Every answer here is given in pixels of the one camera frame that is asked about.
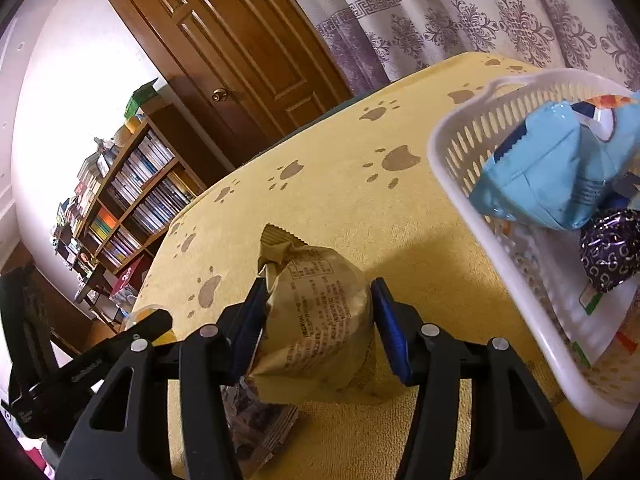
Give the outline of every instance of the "bookshelf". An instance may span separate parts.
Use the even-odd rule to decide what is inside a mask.
[[[86,254],[86,251],[83,247],[78,248],[72,243],[72,233],[69,224],[64,224],[63,226],[58,225],[56,228],[56,237],[58,242],[54,250],[56,254],[64,258],[67,269],[74,270],[83,278],[89,275],[93,269],[88,262],[83,261],[80,257],[82,253]]]
[[[228,173],[172,104],[158,96],[143,111],[73,232],[116,276],[155,257],[171,220]]]

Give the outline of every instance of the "blue snack bag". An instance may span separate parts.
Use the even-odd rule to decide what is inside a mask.
[[[483,215],[580,228],[638,148],[638,98],[545,103],[487,160],[469,200]]]

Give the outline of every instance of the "wall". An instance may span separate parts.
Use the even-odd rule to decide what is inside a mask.
[[[15,115],[12,184],[21,239],[67,298],[77,275],[49,244],[58,203],[73,193],[93,137],[113,136],[130,94],[156,77],[156,87],[166,84],[107,0],[59,0],[34,46]],[[161,93],[175,101],[170,88]]]
[[[57,1],[25,0],[0,38],[0,264],[19,238],[11,186],[11,146],[18,95],[42,25]]]

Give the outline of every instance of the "door knob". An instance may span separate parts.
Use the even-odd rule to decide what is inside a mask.
[[[215,103],[226,100],[228,93],[224,88],[218,88],[213,91],[213,95],[211,96],[211,100]]]

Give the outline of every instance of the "crumpled wrapper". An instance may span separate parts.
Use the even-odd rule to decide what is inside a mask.
[[[598,211],[580,231],[580,257],[598,292],[631,278],[640,270],[640,211]]]
[[[373,306],[364,273],[333,249],[268,224],[258,272],[270,312],[248,379],[263,402],[371,404]]]
[[[222,387],[222,402],[240,471],[250,478],[279,452],[298,420],[298,409],[260,402],[244,379]]]

